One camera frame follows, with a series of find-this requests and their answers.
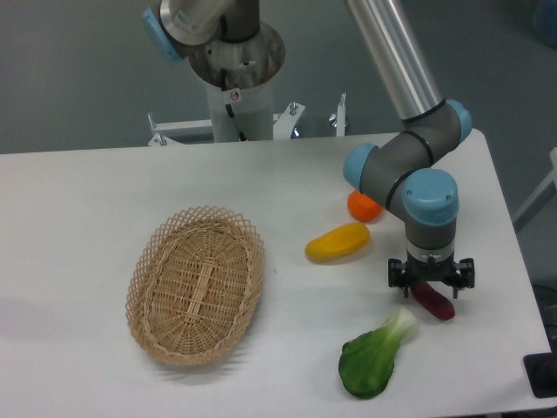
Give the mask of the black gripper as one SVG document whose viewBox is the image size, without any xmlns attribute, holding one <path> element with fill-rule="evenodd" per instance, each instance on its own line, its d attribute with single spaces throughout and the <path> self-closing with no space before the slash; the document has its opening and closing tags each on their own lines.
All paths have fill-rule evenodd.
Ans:
<svg viewBox="0 0 557 418">
<path fill-rule="evenodd" d="M 451 287 L 453 298 L 457 299 L 463 289 L 474 288 L 473 258 L 453 261 L 454 253 L 443 260 L 427 256 L 425 259 L 414 257 L 409 251 L 407 261 L 389 259 L 387 263 L 388 286 L 402 290 L 405 298 L 409 297 L 413 283 L 422 281 L 439 281 Z"/>
</svg>

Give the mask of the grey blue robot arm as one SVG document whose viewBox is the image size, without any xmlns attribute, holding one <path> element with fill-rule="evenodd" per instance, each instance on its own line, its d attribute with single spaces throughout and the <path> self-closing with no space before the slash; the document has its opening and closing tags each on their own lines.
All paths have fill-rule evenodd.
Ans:
<svg viewBox="0 0 557 418">
<path fill-rule="evenodd" d="M 436 168 L 470 134 L 472 119 L 459 102 L 444 99 L 430 76 L 404 11 L 396 1 L 350 1 L 403 130 L 385 145 L 350 152 L 345 180 L 406 228 L 406 260 L 388 262 L 388 284 L 404 291 L 438 281 L 454 292 L 475 284 L 472 259 L 456 260 L 459 210 L 453 177 Z M 272 112 L 250 93 L 279 73 L 285 48 L 260 19 L 256 1 L 160 1 L 142 15 L 161 55 L 187 60 L 213 96 L 218 142 L 268 139 Z"/>
</svg>

